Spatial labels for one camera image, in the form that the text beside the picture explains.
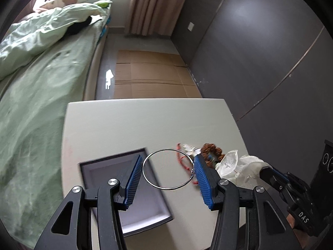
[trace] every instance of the tabletop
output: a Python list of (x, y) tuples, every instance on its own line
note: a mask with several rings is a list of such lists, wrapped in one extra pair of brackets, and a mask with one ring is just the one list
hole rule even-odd
[[(244, 141), (230, 110), (222, 99), (127, 99), (71, 102), (68, 104), (62, 142), (62, 186), (64, 196), (75, 185), (83, 185), (79, 163), (127, 151), (147, 152), (176, 148), (177, 143), (201, 147), (214, 143), (227, 151), (247, 154)], [(152, 156), (163, 187), (176, 186), (188, 173), (171, 152)], [(175, 191), (164, 191), (174, 219), (159, 227), (125, 238), (128, 249), (203, 250), (210, 246), (217, 212), (204, 204), (198, 186), (189, 183)], [(240, 225), (245, 214), (240, 214)], [(93, 249), (98, 250), (95, 219)]]

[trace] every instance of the floor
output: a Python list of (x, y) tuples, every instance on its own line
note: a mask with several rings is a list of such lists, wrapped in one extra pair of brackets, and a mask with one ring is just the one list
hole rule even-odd
[(117, 53), (119, 50), (155, 51), (159, 53), (179, 54), (169, 38), (125, 36), (124, 34), (108, 34), (99, 67), (96, 87), (96, 100), (113, 99), (114, 78), (109, 89), (105, 87), (106, 72), (116, 74)]

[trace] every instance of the gray wall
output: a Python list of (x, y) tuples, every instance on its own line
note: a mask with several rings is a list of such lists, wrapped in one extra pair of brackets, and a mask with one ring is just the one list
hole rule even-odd
[(250, 154), (310, 183), (333, 140), (333, 40), (321, 21), (303, 0), (223, 0), (216, 15), (222, 0), (190, 1), (172, 40), (203, 97), (226, 100)]

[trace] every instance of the wall outlet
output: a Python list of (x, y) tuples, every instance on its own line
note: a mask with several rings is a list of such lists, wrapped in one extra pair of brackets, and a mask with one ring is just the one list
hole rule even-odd
[(194, 24), (190, 22), (190, 23), (189, 23), (189, 26), (188, 26), (189, 31), (192, 32), (193, 27), (194, 27)]

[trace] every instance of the human hand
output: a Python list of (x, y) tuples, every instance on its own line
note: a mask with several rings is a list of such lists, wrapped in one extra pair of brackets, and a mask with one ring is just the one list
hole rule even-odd
[(310, 236), (302, 230), (294, 229), (296, 221), (290, 214), (287, 216), (287, 221), (293, 229), (301, 247), (304, 248), (307, 245)]

